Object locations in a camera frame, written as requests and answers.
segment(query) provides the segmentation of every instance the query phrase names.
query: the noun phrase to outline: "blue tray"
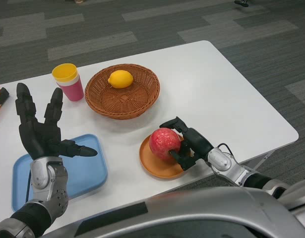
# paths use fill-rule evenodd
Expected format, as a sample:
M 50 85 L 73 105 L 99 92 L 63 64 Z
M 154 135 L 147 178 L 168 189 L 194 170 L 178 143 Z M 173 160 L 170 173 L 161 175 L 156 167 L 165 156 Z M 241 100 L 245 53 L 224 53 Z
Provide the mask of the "blue tray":
M 61 156 L 68 172 L 67 193 L 70 199 L 100 187 L 107 178 L 107 168 L 98 138 L 93 134 L 86 134 L 72 140 L 78 145 L 97 150 L 98 154 L 94 157 Z M 13 211 L 17 211 L 25 204 L 31 162 L 30 155 L 26 154 L 13 165 L 11 198 Z M 30 187 L 29 200 L 32 198 L 33 191 Z

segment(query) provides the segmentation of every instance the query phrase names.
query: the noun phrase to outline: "chair leg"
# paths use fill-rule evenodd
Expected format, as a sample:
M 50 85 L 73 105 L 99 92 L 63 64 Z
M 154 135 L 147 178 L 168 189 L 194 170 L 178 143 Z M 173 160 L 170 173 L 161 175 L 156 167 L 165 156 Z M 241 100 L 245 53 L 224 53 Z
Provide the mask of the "chair leg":
M 234 3 L 241 5 L 243 7 L 248 7 L 247 0 L 235 0 Z

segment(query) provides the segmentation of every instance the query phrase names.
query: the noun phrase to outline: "gray carpet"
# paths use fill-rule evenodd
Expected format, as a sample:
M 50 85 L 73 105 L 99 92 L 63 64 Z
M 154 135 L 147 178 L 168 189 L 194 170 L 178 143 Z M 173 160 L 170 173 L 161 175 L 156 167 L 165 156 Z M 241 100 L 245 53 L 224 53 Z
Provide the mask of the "gray carpet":
M 305 0 L 0 0 L 0 83 L 211 41 L 298 131 L 259 171 L 305 179 Z M 224 185 L 206 178 L 183 187 Z

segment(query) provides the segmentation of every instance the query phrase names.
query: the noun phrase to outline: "wicker basket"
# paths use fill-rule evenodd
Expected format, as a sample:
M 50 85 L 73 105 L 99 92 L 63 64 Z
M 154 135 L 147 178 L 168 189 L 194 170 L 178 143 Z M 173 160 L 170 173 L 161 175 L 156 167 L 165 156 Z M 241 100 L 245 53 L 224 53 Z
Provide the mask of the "wicker basket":
M 113 88 L 108 78 L 116 70 L 126 70 L 133 83 L 126 88 Z M 85 88 L 87 104 L 95 112 L 118 120 L 132 119 L 143 114 L 157 100 L 160 92 L 158 77 L 137 64 L 117 64 L 96 73 Z

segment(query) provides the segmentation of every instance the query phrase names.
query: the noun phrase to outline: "orange plate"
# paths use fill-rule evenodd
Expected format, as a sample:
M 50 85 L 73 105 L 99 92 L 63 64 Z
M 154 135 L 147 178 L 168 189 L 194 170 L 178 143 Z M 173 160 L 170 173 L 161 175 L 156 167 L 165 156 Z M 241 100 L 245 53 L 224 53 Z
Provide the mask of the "orange plate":
M 184 171 L 178 163 L 164 162 L 151 152 L 149 138 L 150 136 L 145 138 L 139 150 L 139 157 L 143 167 L 153 176 L 162 179 L 172 179 L 182 175 Z

